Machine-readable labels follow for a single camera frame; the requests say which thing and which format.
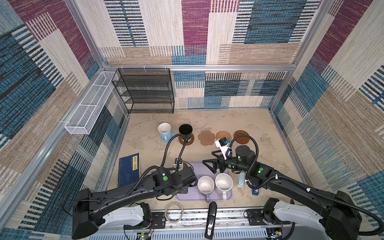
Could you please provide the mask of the white mug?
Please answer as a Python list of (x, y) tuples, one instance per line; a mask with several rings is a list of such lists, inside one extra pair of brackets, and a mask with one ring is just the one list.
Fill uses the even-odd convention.
[(233, 188), (233, 179), (230, 175), (221, 173), (215, 178), (215, 191), (222, 196), (223, 201), (228, 200), (228, 194)]

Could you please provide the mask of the brown paw shaped coaster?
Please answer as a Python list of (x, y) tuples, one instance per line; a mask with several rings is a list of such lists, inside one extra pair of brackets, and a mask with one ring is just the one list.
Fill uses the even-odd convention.
[(210, 146), (214, 144), (216, 136), (210, 130), (204, 130), (198, 135), (198, 139), (201, 145)]

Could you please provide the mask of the woven rattan round coaster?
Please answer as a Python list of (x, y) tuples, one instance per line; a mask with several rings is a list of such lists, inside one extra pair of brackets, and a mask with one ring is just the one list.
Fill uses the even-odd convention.
[(216, 140), (220, 140), (222, 138), (226, 138), (227, 140), (231, 141), (232, 135), (227, 131), (219, 131), (216, 133)]

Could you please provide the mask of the brown wooden coaster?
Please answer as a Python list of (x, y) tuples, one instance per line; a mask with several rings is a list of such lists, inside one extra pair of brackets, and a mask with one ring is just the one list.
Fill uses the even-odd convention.
[[(184, 139), (183, 139), (181, 136), (179, 136), (178, 140), (179, 140), (179, 143), (180, 143), (181, 145), (184, 144)], [(186, 146), (191, 145), (191, 144), (194, 142), (194, 140), (195, 140), (195, 136), (192, 135), (191, 138), (188, 139), (188, 141), (187, 141), (187, 143), (186, 143)]]
[(246, 145), (250, 139), (248, 137), (243, 137), (243, 135), (249, 135), (246, 131), (243, 131), (243, 130), (238, 130), (234, 133), (234, 138), (235, 141), (238, 143), (238, 144), (241, 144), (241, 145)]

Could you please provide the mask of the blue woven round coaster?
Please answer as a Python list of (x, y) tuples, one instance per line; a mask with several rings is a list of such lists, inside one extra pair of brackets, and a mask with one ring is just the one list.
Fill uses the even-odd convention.
[(173, 131), (169, 131), (167, 133), (160, 133), (160, 135), (162, 143), (167, 144), (170, 139), (175, 135), (175, 133)]

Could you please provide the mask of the black mug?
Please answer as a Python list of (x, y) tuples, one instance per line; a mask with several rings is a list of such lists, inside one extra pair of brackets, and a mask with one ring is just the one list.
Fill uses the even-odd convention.
[(193, 134), (193, 127), (189, 124), (183, 124), (179, 127), (179, 132), (180, 134), (183, 134), (188, 141)]

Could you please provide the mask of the light blue mug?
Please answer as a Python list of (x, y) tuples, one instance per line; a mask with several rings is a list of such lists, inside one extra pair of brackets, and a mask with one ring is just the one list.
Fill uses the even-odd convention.
[(169, 123), (161, 123), (158, 126), (158, 132), (159, 133), (167, 133), (169, 131), (173, 131), (172, 127), (171, 127), (171, 125)]

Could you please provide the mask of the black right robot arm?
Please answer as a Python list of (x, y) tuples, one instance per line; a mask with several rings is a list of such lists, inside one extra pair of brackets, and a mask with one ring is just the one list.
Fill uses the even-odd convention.
[(216, 141), (219, 150), (212, 152), (214, 159), (204, 160), (203, 164), (213, 173), (223, 173), (227, 169), (235, 174), (245, 173), (245, 183), (251, 189), (268, 189), (302, 203), (304, 210), (311, 210), (319, 217), (314, 221), (315, 228), (324, 231), (332, 240), (356, 240), (359, 236), (376, 236), (384, 232), (383, 220), (356, 206), (348, 194), (312, 188), (259, 163), (257, 142), (249, 135), (245, 138), (253, 142), (254, 151), (247, 145), (234, 150), (233, 142), (222, 138)]

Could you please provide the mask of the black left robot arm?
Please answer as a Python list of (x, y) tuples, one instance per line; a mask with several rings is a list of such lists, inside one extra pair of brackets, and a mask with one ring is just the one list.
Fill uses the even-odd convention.
[(72, 239), (78, 240), (96, 233), (106, 222), (104, 216), (114, 210), (140, 200), (163, 195), (172, 197), (195, 183), (197, 177), (191, 167), (183, 170), (164, 167), (168, 148), (176, 137), (187, 140), (183, 134), (171, 137), (166, 145), (161, 165), (146, 169), (136, 183), (103, 192), (92, 193), (89, 189), (79, 191), (73, 199)]

